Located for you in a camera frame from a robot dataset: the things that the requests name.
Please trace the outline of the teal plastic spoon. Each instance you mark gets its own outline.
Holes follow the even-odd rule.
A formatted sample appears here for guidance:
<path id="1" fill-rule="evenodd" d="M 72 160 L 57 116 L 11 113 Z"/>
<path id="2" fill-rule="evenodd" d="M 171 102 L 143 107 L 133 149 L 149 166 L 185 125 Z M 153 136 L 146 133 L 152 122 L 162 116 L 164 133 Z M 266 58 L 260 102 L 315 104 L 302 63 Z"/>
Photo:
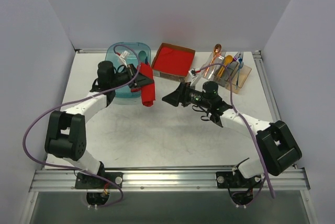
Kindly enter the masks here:
<path id="1" fill-rule="evenodd" d="M 144 62 L 145 62 L 145 58 L 147 57 L 146 52 L 142 50 L 142 51 L 140 51 L 140 52 L 138 53 L 138 56 L 139 56 L 140 61 L 141 61 L 142 63 L 144 63 Z"/>

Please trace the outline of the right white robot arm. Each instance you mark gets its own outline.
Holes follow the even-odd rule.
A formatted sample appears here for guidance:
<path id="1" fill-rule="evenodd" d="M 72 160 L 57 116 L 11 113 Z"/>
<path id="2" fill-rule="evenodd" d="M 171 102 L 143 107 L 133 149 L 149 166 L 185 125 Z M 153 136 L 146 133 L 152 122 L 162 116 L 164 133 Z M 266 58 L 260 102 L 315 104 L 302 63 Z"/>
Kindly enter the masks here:
<path id="1" fill-rule="evenodd" d="M 255 158 L 239 163 L 232 174 L 233 183 L 244 187 L 260 174 L 278 176 L 302 158 L 302 152 L 288 125 L 278 120 L 269 122 L 236 112 L 218 93 L 218 84 L 207 81 L 201 91 L 190 83 L 180 83 L 175 91 L 162 100 L 172 106 L 193 105 L 205 112 L 214 124 L 251 137 L 258 152 Z"/>

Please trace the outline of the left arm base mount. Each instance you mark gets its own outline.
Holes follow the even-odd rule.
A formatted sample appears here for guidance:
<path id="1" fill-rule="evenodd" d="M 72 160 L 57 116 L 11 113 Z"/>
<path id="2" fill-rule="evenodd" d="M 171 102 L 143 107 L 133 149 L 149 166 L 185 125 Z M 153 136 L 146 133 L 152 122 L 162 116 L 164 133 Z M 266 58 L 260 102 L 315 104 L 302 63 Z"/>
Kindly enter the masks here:
<path id="1" fill-rule="evenodd" d="M 122 187 L 122 172 L 106 172 L 102 177 Z M 105 180 L 90 176 L 84 173 L 77 173 L 75 181 L 75 189 L 116 189 L 115 185 L 108 184 Z"/>

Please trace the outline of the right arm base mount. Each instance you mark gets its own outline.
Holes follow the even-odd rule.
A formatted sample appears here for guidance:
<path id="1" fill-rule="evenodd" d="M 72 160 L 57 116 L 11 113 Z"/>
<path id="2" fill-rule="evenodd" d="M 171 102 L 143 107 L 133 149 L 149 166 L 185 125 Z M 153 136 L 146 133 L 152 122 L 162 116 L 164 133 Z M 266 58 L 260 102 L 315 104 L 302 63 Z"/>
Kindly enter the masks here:
<path id="1" fill-rule="evenodd" d="M 259 188 L 261 175 L 244 178 L 239 170 L 234 171 L 231 167 L 215 169 L 216 185 L 220 189 L 249 189 Z"/>

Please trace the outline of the red paper napkin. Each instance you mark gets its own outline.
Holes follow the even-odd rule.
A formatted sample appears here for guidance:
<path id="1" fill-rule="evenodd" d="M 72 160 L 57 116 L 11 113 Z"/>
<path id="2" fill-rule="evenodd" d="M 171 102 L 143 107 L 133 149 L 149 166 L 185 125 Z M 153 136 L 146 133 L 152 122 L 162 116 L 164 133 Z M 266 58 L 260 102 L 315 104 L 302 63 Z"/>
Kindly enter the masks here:
<path id="1" fill-rule="evenodd" d="M 140 74 L 153 80 L 153 70 L 148 64 L 141 63 Z M 153 106 L 155 101 L 155 83 L 145 85 L 141 88 L 141 100 L 144 106 Z"/>

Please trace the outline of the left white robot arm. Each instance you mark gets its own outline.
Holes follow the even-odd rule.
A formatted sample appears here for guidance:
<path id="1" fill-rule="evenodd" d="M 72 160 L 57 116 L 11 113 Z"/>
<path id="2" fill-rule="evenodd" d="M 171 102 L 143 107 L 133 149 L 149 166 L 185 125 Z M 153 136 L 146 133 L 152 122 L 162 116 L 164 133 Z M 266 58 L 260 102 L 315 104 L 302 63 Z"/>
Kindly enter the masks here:
<path id="1" fill-rule="evenodd" d="M 86 149 L 86 123 L 100 110 L 107 108 L 116 90 L 128 86 L 141 93 L 142 104 L 151 107 L 155 101 L 153 69 L 145 63 L 129 64 L 117 70 L 110 61 L 98 64 L 97 78 L 84 100 L 65 111 L 50 114 L 44 149 L 48 154 L 64 159 L 80 171 L 87 171 L 87 182 L 94 188 L 106 182 L 104 166 Z"/>

